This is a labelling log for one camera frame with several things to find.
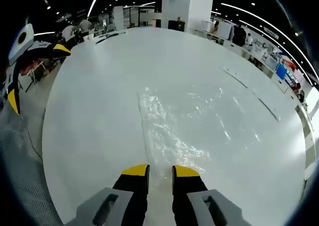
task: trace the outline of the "ceiling light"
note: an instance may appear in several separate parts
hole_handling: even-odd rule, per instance
[[[264,20],[263,18],[261,18],[261,17],[255,15],[255,14],[249,12],[249,11],[246,11],[246,10],[244,10],[244,9],[242,9],[242,8],[238,8],[238,7],[235,7],[235,6],[226,4],[226,3],[221,3],[221,4],[224,5],[224,6],[228,6],[228,7],[231,7],[231,8],[235,8],[235,9],[238,9],[238,10],[243,11],[243,12],[245,12],[245,13],[248,13],[248,14],[250,14],[250,15],[252,15],[252,16],[254,16],[254,17],[256,17],[256,18],[258,18],[258,19],[260,19],[260,20],[262,20],[262,21],[264,21],[266,24],[270,25],[270,26],[273,27],[275,30],[277,30],[278,32],[280,32],[280,33],[281,33],[286,39],[288,39],[288,40],[294,45],[294,47],[301,53],[301,55],[305,58],[305,60],[307,61],[307,63],[308,63],[309,66],[311,67],[311,69],[313,70],[313,72],[314,72],[316,78],[319,80],[319,76],[318,76],[317,72],[315,71],[313,65],[311,64],[311,62],[309,61],[309,59],[306,57],[306,55],[305,55],[305,54],[302,52],[302,50],[301,50],[290,38],[288,38],[288,36],[285,35],[280,29],[278,29],[277,27],[275,27],[274,25],[272,25],[272,24],[269,23],[268,21]]]
[[[300,69],[305,73],[306,77],[308,78],[308,80],[309,80],[309,82],[310,82],[310,84],[311,84],[311,80],[310,80],[309,76],[306,74],[305,70],[301,67],[301,65],[299,64],[299,62],[293,57],[293,55],[292,55],[290,52],[287,51],[287,49],[285,49],[283,46],[281,46],[281,44],[280,44],[278,41],[274,40],[271,36],[269,36],[268,34],[264,33],[263,31],[261,31],[260,29],[256,28],[255,26],[252,26],[251,24],[248,24],[248,23],[246,23],[246,22],[244,22],[244,21],[242,21],[242,20],[239,20],[239,21],[242,22],[242,23],[244,23],[244,24],[247,24],[247,25],[251,26],[252,28],[256,29],[257,31],[261,32],[262,34],[264,34],[265,36],[267,36],[268,38],[270,38],[271,40],[273,40],[275,43],[277,43],[286,53],[288,53],[288,55],[289,55],[290,57],[292,57],[291,60],[294,60],[294,61],[298,64],[298,66],[299,66]]]
[[[145,3],[145,4],[141,5],[141,6],[149,5],[149,4],[152,4],[152,3],[155,3],[155,2]]]
[[[92,2],[92,4],[91,4],[91,7],[90,7],[90,10],[89,10],[89,12],[88,12],[88,17],[90,16],[90,13],[91,13],[91,11],[92,11],[92,9],[93,9],[93,6],[94,6],[95,2],[96,2],[96,0],[93,0],[93,2]]]
[[[55,33],[55,32],[46,32],[46,33],[36,33],[34,36],[38,36],[38,35],[44,35],[44,34],[50,34],[50,33]]]

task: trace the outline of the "people in background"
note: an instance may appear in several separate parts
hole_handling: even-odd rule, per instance
[[[248,33],[247,39],[246,39],[246,45],[248,46],[253,46],[253,37],[251,36],[250,33]]]
[[[84,42],[84,39],[83,37],[81,36],[81,32],[79,29],[75,28],[74,31],[74,36],[75,36],[75,41],[76,41],[76,44],[79,44],[79,43],[82,43]]]
[[[64,38],[62,37],[61,32],[57,32],[56,34],[51,36],[48,41],[52,44],[59,43],[59,44],[65,45],[65,41],[64,41]]]
[[[62,31],[62,36],[65,39],[66,46],[70,50],[77,44],[74,35],[74,29],[75,27],[73,25],[69,25]]]
[[[294,86],[292,87],[292,90],[294,91],[294,93],[297,94],[297,93],[299,93],[300,88],[301,88],[300,83],[297,83],[296,85],[294,85]]]
[[[93,24],[87,19],[82,20],[79,23],[79,32],[81,37],[87,36],[89,34],[89,30],[93,27]]]
[[[303,90],[300,91],[300,94],[297,94],[297,97],[301,103],[305,100],[305,92]]]
[[[239,26],[234,26],[233,43],[242,47],[245,45],[246,31]]]
[[[93,26],[95,30],[98,30],[100,28],[100,24],[98,22],[94,23]]]
[[[266,43],[263,43],[261,52],[262,52],[261,59],[265,61],[268,56],[268,47]]]
[[[214,27],[211,28],[210,33],[212,34],[216,34],[217,30],[218,30],[218,26],[219,26],[219,21],[216,21],[214,24]]]

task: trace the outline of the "person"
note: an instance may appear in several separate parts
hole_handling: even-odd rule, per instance
[[[51,36],[48,39],[48,42],[52,43],[52,44],[62,44],[65,45],[65,41],[64,38],[62,37],[62,33],[61,32],[57,32],[56,34],[54,34],[53,36]]]
[[[62,36],[66,41],[66,46],[68,49],[72,49],[76,44],[76,38],[74,35],[75,27],[73,25],[66,26],[65,29],[62,31]]]
[[[246,44],[248,45],[248,46],[253,46],[253,37],[251,36],[251,34],[250,33],[248,33],[248,37],[247,37],[247,39],[246,39]]]
[[[216,29],[216,31],[217,31],[217,29],[218,29],[218,26],[219,26],[219,21],[216,21],[216,22],[215,22],[215,25],[214,25],[214,29]]]
[[[297,97],[301,103],[305,100],[305,92],[303,90],[300,91],[300,94],[297,94]]]
[[[234,26],[233,43],[242,47],[245,45],[246,31],[239,26]]]
[[[300,88],[301,88],[300,83],[297,83],[296,85],[294,85],[292,87],[292,90],[294,91],[295,94],[297,94],[299,92]]]
[[[76,41],[76,44],[79,44],[79,43],[82,43],[84,42],[84,39],[81,35],[81,28],[75,28],[73,33],[74,33],[74,36],[75,36],[75,41]]]
[[[78,27],[79,27],[80,36],[83,39],[83,37],[89,35],[89,30],[93,27],[93,24],[87,19],[84,19],[79,23]]]

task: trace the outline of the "white pillar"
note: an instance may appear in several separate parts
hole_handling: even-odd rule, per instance
[[[203,20],[210,21],[213,0],[162,0],[161,27],[167,28],[169,20],[181,17],[185,31],[200,28]]]
[[[124,29],[123,6],[115,6],[113,8],[113,18],[116,30]]]

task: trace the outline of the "black ceiling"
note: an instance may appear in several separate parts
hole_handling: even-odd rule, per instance
[[[76,16],[77,12],[84,10],[85,13],[82,17],[86,17],[91,3],[93,0],[12,0],[10,4],[4,4],[3,8],[7,9],[7,14],[10,29],[8,32],[8,41],[12,41],[14,38],[14,32],[17,32],[19,28],[23,26],[25,22],[25,16],[28,16],[28,21],[33,24],[34,32],[48,32],[48,31],[61,31],[66,21],[56,23],[65,13],[72,14],[69,18],[71,21],[78,21]],[[161,9],[161,0],[97,0],[94,8],[92,9],[91,16],[100,14],[102,11],[108,11],[110,4],[115,5],[141,5],[148,2],[156,2],[157,9]],[[232,9],[221,5],[221,3],[227,3],[239,8],[252,12],[268,22],[275,25],[281,31],[283,31],[289,38],[291,38],[309,57],[312,62],[316,62],[319,56],[317,56],[317,45],[319,42],[318,34],[316,33],[315,20],[312,20],[310,13],[316,13],[315,3],[313,0],[213,0],[213,11],[218,9],[218,12],[222,13],[222,16],[228,16],[228,19],[232,19],[234,22],[243,20],[251,25],[258,27],[259,25],[267,25],[249,14]],[[295,32],[303,31],[303,34],[296,37]],[[288,41],[279,34],[279,42],[286,42],[285,47],[294,55],[294,57],[300,62],[303,61],[303,66],[308,72],[311,72],[309,65],[304,61],[301,54],[296,49],[288,44]]]

